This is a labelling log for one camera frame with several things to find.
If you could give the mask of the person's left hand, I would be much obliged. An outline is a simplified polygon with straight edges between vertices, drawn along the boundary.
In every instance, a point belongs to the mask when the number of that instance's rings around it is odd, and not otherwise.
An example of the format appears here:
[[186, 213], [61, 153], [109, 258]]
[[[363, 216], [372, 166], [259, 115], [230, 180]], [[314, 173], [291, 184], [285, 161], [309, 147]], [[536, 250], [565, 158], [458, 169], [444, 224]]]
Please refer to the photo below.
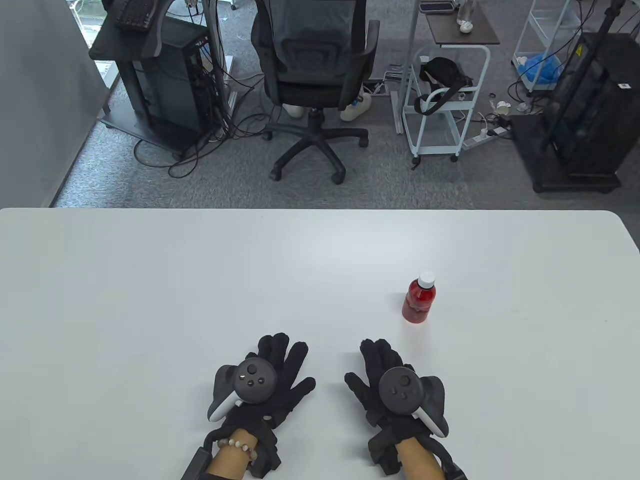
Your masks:
[[275, 430], [316, 387], [313, 377], [297, 381], [307, 353], [305, 342], [290, 345], [285, 333], [268, 334], [240, 364], [218, 369], [207, 414], [221, 426], [208, 438], [218, 448], [208, 477], [242, 480], [250, 473], [262, 479], [278, 469]]

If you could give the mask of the person's right hand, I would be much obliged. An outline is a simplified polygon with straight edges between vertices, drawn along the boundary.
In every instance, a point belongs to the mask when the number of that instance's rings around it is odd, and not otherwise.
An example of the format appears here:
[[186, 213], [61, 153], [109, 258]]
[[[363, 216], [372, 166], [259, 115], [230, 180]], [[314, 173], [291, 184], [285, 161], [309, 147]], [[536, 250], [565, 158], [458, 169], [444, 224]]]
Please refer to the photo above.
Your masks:
[[403, 471], [407, 480], [444, 480], [446, 474], [436, 455], [422, 443], [432, 434], [427, 425], [411, 414], [393, 413], [380, 397], [379, 383], [384, 373], [394, 367], [410, 368], [410, 365], [403, 363], [385, 339], [365, 339], [359, 351], [365, 362], [368, 384], [354, 372], [346, 373], [343, 379], [362, 404], [367, 422], [379, 428], [367, 442], [371, 460], [387, 476]]

